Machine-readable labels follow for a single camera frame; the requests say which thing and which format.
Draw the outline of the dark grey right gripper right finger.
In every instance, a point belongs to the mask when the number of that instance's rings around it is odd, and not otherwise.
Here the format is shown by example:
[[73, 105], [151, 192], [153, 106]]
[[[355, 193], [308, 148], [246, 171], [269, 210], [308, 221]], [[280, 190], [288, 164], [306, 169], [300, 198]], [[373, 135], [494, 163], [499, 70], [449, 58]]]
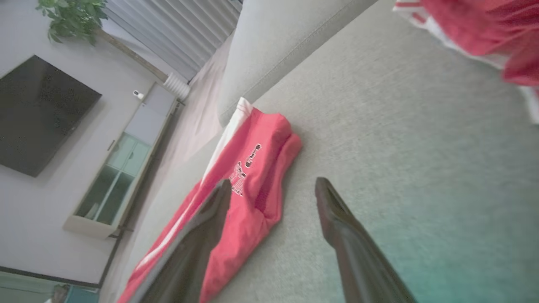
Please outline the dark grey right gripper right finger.
[[347, 303], [414, 303], [416, 300], [367, 230], [325, 177], [315, 182], [323, 236], [334, 249]]

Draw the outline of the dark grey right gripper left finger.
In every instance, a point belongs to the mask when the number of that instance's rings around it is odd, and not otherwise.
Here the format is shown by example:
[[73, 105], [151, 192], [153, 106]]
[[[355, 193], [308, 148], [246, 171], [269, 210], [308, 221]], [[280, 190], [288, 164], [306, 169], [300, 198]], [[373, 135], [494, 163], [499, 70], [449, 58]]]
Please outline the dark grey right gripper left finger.
[[211, 251], [221, 240], [231, 183], [220, 181], [137, 288], [138, 303], [198, 303]]

